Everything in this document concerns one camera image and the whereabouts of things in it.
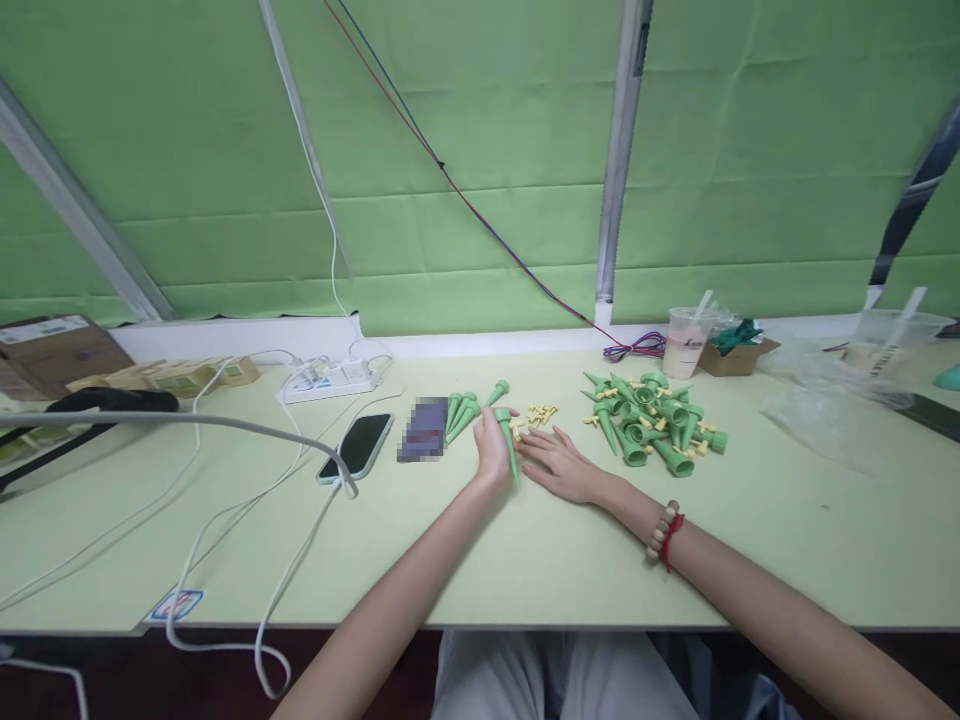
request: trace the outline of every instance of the green fabric backdrop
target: green fabric backdrop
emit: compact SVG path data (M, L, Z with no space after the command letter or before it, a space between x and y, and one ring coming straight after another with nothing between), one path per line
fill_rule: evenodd
M955 0L658 2L615 321L858 311L958 81Z
M127 304L0 144L0 323L49 313L133 320Z
M620 3L350 7L471 201L590 315ZM338 290L364 331L576 325L446 190L323 3L275 8L356 276ZM11 0L0 73L185 317L338 312L255 0Z
M893 261L879 307L900 308L926 286L921 310L960 317L960 163L954 160Z

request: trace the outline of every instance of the red string bracelet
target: red string bracelet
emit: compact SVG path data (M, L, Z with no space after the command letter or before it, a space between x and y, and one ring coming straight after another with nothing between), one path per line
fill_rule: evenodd
M670 574L670 539L673 534L683 527L683 515L678 514L670 523L670 527L664 533L663 542L660 544L660 559L667 568L667 574Z

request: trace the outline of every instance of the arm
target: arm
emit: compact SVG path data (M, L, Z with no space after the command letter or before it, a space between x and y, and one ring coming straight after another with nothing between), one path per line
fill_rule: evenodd
M477 474L347 615L280 703L274 720L363 715L511 482L506 442L492 409L483 409L474 437L480 452Z
M577 451L570 437L532 430L520 451L548 468L524 473L560 497L603 508L646 543L663 506ZM915 677L849 626L690 522L670 564L727 620L840 718L956 720Z

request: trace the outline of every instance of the pile of green plastic parts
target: pile of green plastic parts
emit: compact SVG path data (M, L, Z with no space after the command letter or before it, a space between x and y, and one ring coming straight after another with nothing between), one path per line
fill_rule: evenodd
M690 386L670 389L661 372L650 372L640 382L611 374L609 380L585 372L593 392L581 390L593 400L593 415L584 422L598 425L617 455L631 467L647 464L647 455L658 452L677 477L693 474L693 458L709 450L723 455L729 436L704 423L704 410L690 402Z
M498 380L490 397L483 404L483 407L491 407L497 400L510 392L510 383L506 380ZM480 417L480 403L477 402L477 396L474 393L466 392L452 393L447 397L447 444L452 443L457 435L463 432L464 428Z

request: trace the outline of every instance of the cardboard box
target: cardboard box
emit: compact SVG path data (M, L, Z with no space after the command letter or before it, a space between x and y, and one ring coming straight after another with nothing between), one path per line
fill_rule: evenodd
M717 346L708 342L703 346L698 365L716 377L752 375L759 357L778 347L780 343L764 338L759 345L737 345L726 357L720 357Z
M216 372L220 366L229 358L207 358L203 361L204 365L209 365ZM220 373L219 384L221 385L249 385L256 382L260 377L260 369L248 357L242 357L236 362L227 365Z
M67 383L67 390L69 392L76 392L77 390L83 390L88 387L110 386L107 384L107 380L103 375L90 375L89 377L74 380L72 383Z
M61 398L75 380L131 364L113 338L83 315L0 327L0 392L13 400Z
M158 390L166 390L180 399L189 399L199 395L215 373L207 365L183 363L158 370L150 375L150 380Z
M155 360L149 363L137 363L128 368L107 375L104 380L107 387L117 390L153 390L154 384L149 376L166 365L166 360Z

